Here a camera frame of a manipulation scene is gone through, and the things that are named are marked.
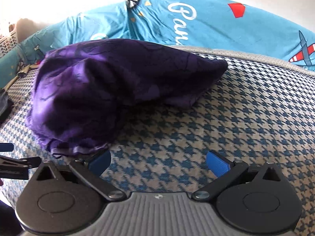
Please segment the black round pad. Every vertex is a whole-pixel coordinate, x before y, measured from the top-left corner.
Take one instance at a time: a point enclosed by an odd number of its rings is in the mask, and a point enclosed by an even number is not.
[[[249,210],[265,213],[276,210],[279,205],[279,199],[270,193],[250,193],[243,198],[245,207]]]
[[[38,200],[38,206],[41,210],[48,213],[61,213],[70,208],[75,203],[74,197],[65,192],[53,192],[44,194]]]
[[[228,224],[248,233],[288,231],[299,220],[301,206],[293,189],[277,183],[260,180],[228,188],[218,196],[217,210]]]
[[[102,208],[98,193],[80,184],[49,179],[33,186],[16,206],[20,222],[33,232],[74,232],[94,221]]]

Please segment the teal fabric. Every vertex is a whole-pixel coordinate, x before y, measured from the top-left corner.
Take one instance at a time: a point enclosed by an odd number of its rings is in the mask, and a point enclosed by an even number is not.
[[[0,88],[3,88],[16,76],[16,69],[20,61],[18,48],[14,47],[0,59]]]
[[[130,38],[125,2],[93,9],[48,26],[19,44],[23,61],[33,64],[46,52],[64,46],[106,38]]]
[[[252,6],[230,0],[140,0],[128,15],[136,40],[261,54],[315,71],[315,33]]]

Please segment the black clip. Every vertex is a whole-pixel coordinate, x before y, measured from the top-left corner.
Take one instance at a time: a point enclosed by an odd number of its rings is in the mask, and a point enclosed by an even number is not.
[[[210,202],[228,224],[247,233],[274,235],[295,229],[302,203],[274,162],[254,167],[235,160],[230,168],[192,198]]]
[[[10,143],[0,143],[0,152],[12,152],[13,147]],[[0,155],[0,178],[28,180],[28,170],[37,168],[41,162],[40,157],[13,159]]]
[[[104,205],[126,198],[89,171],[84,160],[72,161],[69,167],[43,162],[20,195],[16,213],[29,231],[60,234],[87,226]]]

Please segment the blue plastic tab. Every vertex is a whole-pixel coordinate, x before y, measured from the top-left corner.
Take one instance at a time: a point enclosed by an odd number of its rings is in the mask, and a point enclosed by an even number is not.
[[[96,176],[100,176],[111,164],[111,152],[106,151],[89,163],[89,170]]]
[[[208,152],[206,157],[206,162],[208,168],[215,174],[215,176],[220,177],[227,173],[231,168],[230,165],[220,159],[215,153]]]
[[[12,152],[14,145],[12,143],[0,143],[0,152]]]

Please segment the white cursive lettering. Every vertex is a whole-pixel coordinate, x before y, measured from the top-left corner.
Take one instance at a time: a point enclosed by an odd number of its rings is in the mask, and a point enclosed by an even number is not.
[[[178,18],[175,18],[173,19],[173,22],[174,22],[174,29],[175,29],[175,34],[178,34],[180,36],[176,36],[175,37],[175,41],[176,41],[176,45],[183,45],[179,39],[183,39],[183,40],[188,40],[188,37],[187,36],[184,36],[184,35],[188,35],[187,32],[184,32],[184,31],[179,31],[178,28],[186,28],[187,24],[185,23],[185,21],[182,21],[181,19],[178,19]]]
[[[180,7],[179,10],[174,10],[173,9],[174,6],[186,6],[192,10],[191,11],[192,15],[190,16],[190,12],[188,10],[184,10],[183,7]],[[171,3],[167,8],[171,12],[178,12],[178,13],[182,14],[182,16],[187,20],[193,20],[197,17],[196,9],[193,6],[190,6],[189,4],[176,2],[176,3]],[[178,30],[178,28],[186,28],[187,24],[185,21],[183,21],[179,18],[173,19],[173,22],[175,24],[174,25],[175,34],[180,35],[180,36],[175,37],[176,45],[183,45],[179,40],[188,40],[188,37],[185,36],[185,35],[188,35],[188,33],[185,31],[180,31],[180,30]]]
[[[190,9],[192,10],[192,15],[191,15],[190,17],[188,17],[186,14],[189,15],[189,14],[190,14],[189,11],[184,10],[183,7],[180,7],[179,10],[174,10],[174,9],[173,9],[174,6],[186,6],[186,7],[190,8]],[[185,19],[187,19],[187,20],[193,20],[193,19],[195,19],[195,18],[197,17],[197,11],[196,11],[196,9],[195,9],[193,6],[190,6],[189,4],[176,2],[176,3],[171,3],[167,8],[168,8],[169,11],[171,11],[171,12],[179,12],[179,13],[181,13],[182,16],[183,16]]]

